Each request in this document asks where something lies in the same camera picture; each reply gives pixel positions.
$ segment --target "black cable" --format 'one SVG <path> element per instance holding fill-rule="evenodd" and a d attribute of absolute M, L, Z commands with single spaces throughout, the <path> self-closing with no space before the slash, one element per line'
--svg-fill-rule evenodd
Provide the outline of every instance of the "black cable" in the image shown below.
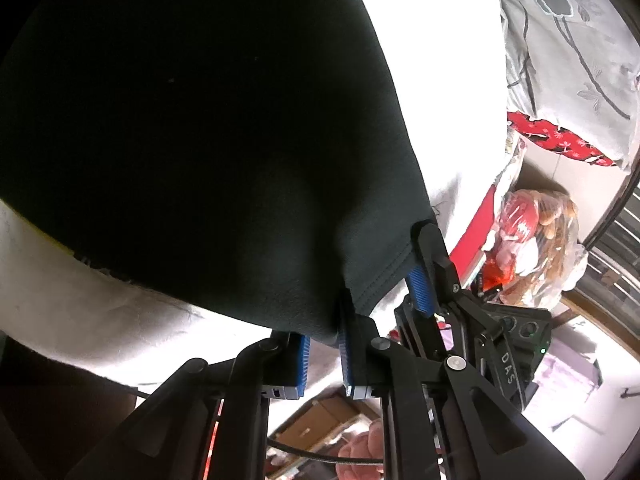
<path fill-rule="evenodd" d="M 301 456 L 304 458 L 308 458 L 310 460 L 318 460 L 318 462 L 326 462 L 327 464 L 348 464 L 348 465 L 383 465 L 384 461 L 378 458 L 346 458 L 340 456 L 328 456 L 322 455 L 319 453 L 312 453 L 310 451 L 304 451 L 303 449 L 298 449 L 297 447 L 287 446 L 286 444 L 281 444 L 277 440 L 273 440 L 272 438 L 267 439 L 267 444 L 269 446 L 274 447 L 275 449 L 279 449 L 281 451 L 285 451 L 292 455 Z"/>

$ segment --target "white sheet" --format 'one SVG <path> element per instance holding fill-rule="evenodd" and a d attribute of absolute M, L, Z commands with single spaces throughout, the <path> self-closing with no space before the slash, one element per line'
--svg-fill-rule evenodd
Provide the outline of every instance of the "white sheet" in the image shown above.
<path fill-rule="evenodd" d="M 447 247 L 500 170 L 506 138 L 499 0 L 364 0 Z M 396 287 L 375 313 L 384 334 Z M 152 390 L 181 363 L 235 356 L 270 330 L 109 278 L 74 260 L 0 205 L 0 330 L 44 354 Z M 340 380 L 314 346 L 310 389 Z M 270 427 L 297 403 L 274 406 Z"/>

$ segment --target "dark garment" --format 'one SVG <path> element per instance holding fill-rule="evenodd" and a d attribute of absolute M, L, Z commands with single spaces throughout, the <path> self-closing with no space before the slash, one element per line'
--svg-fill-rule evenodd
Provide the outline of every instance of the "dark garment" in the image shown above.
<path fill-rule="evenodd" d="M 136 282 L 325 342 L 338 291 L 370 312 L 432 214 L 361 0 L 42 0 L 0 66 L 0 197 Z"/>

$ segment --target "red patterned fabric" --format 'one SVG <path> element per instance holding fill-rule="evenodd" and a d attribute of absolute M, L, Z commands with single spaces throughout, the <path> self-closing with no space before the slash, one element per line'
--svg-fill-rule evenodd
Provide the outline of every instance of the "red patterned fabric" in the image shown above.
<path fill-rule="evenodd" d="M 596 166 L 615 165 L 615 162 L 598 148 L 561 126 L 549 121 L 532 120 L 520 112 L 507 112 L 507 120 L 519 134 L 540 148 Z"/>

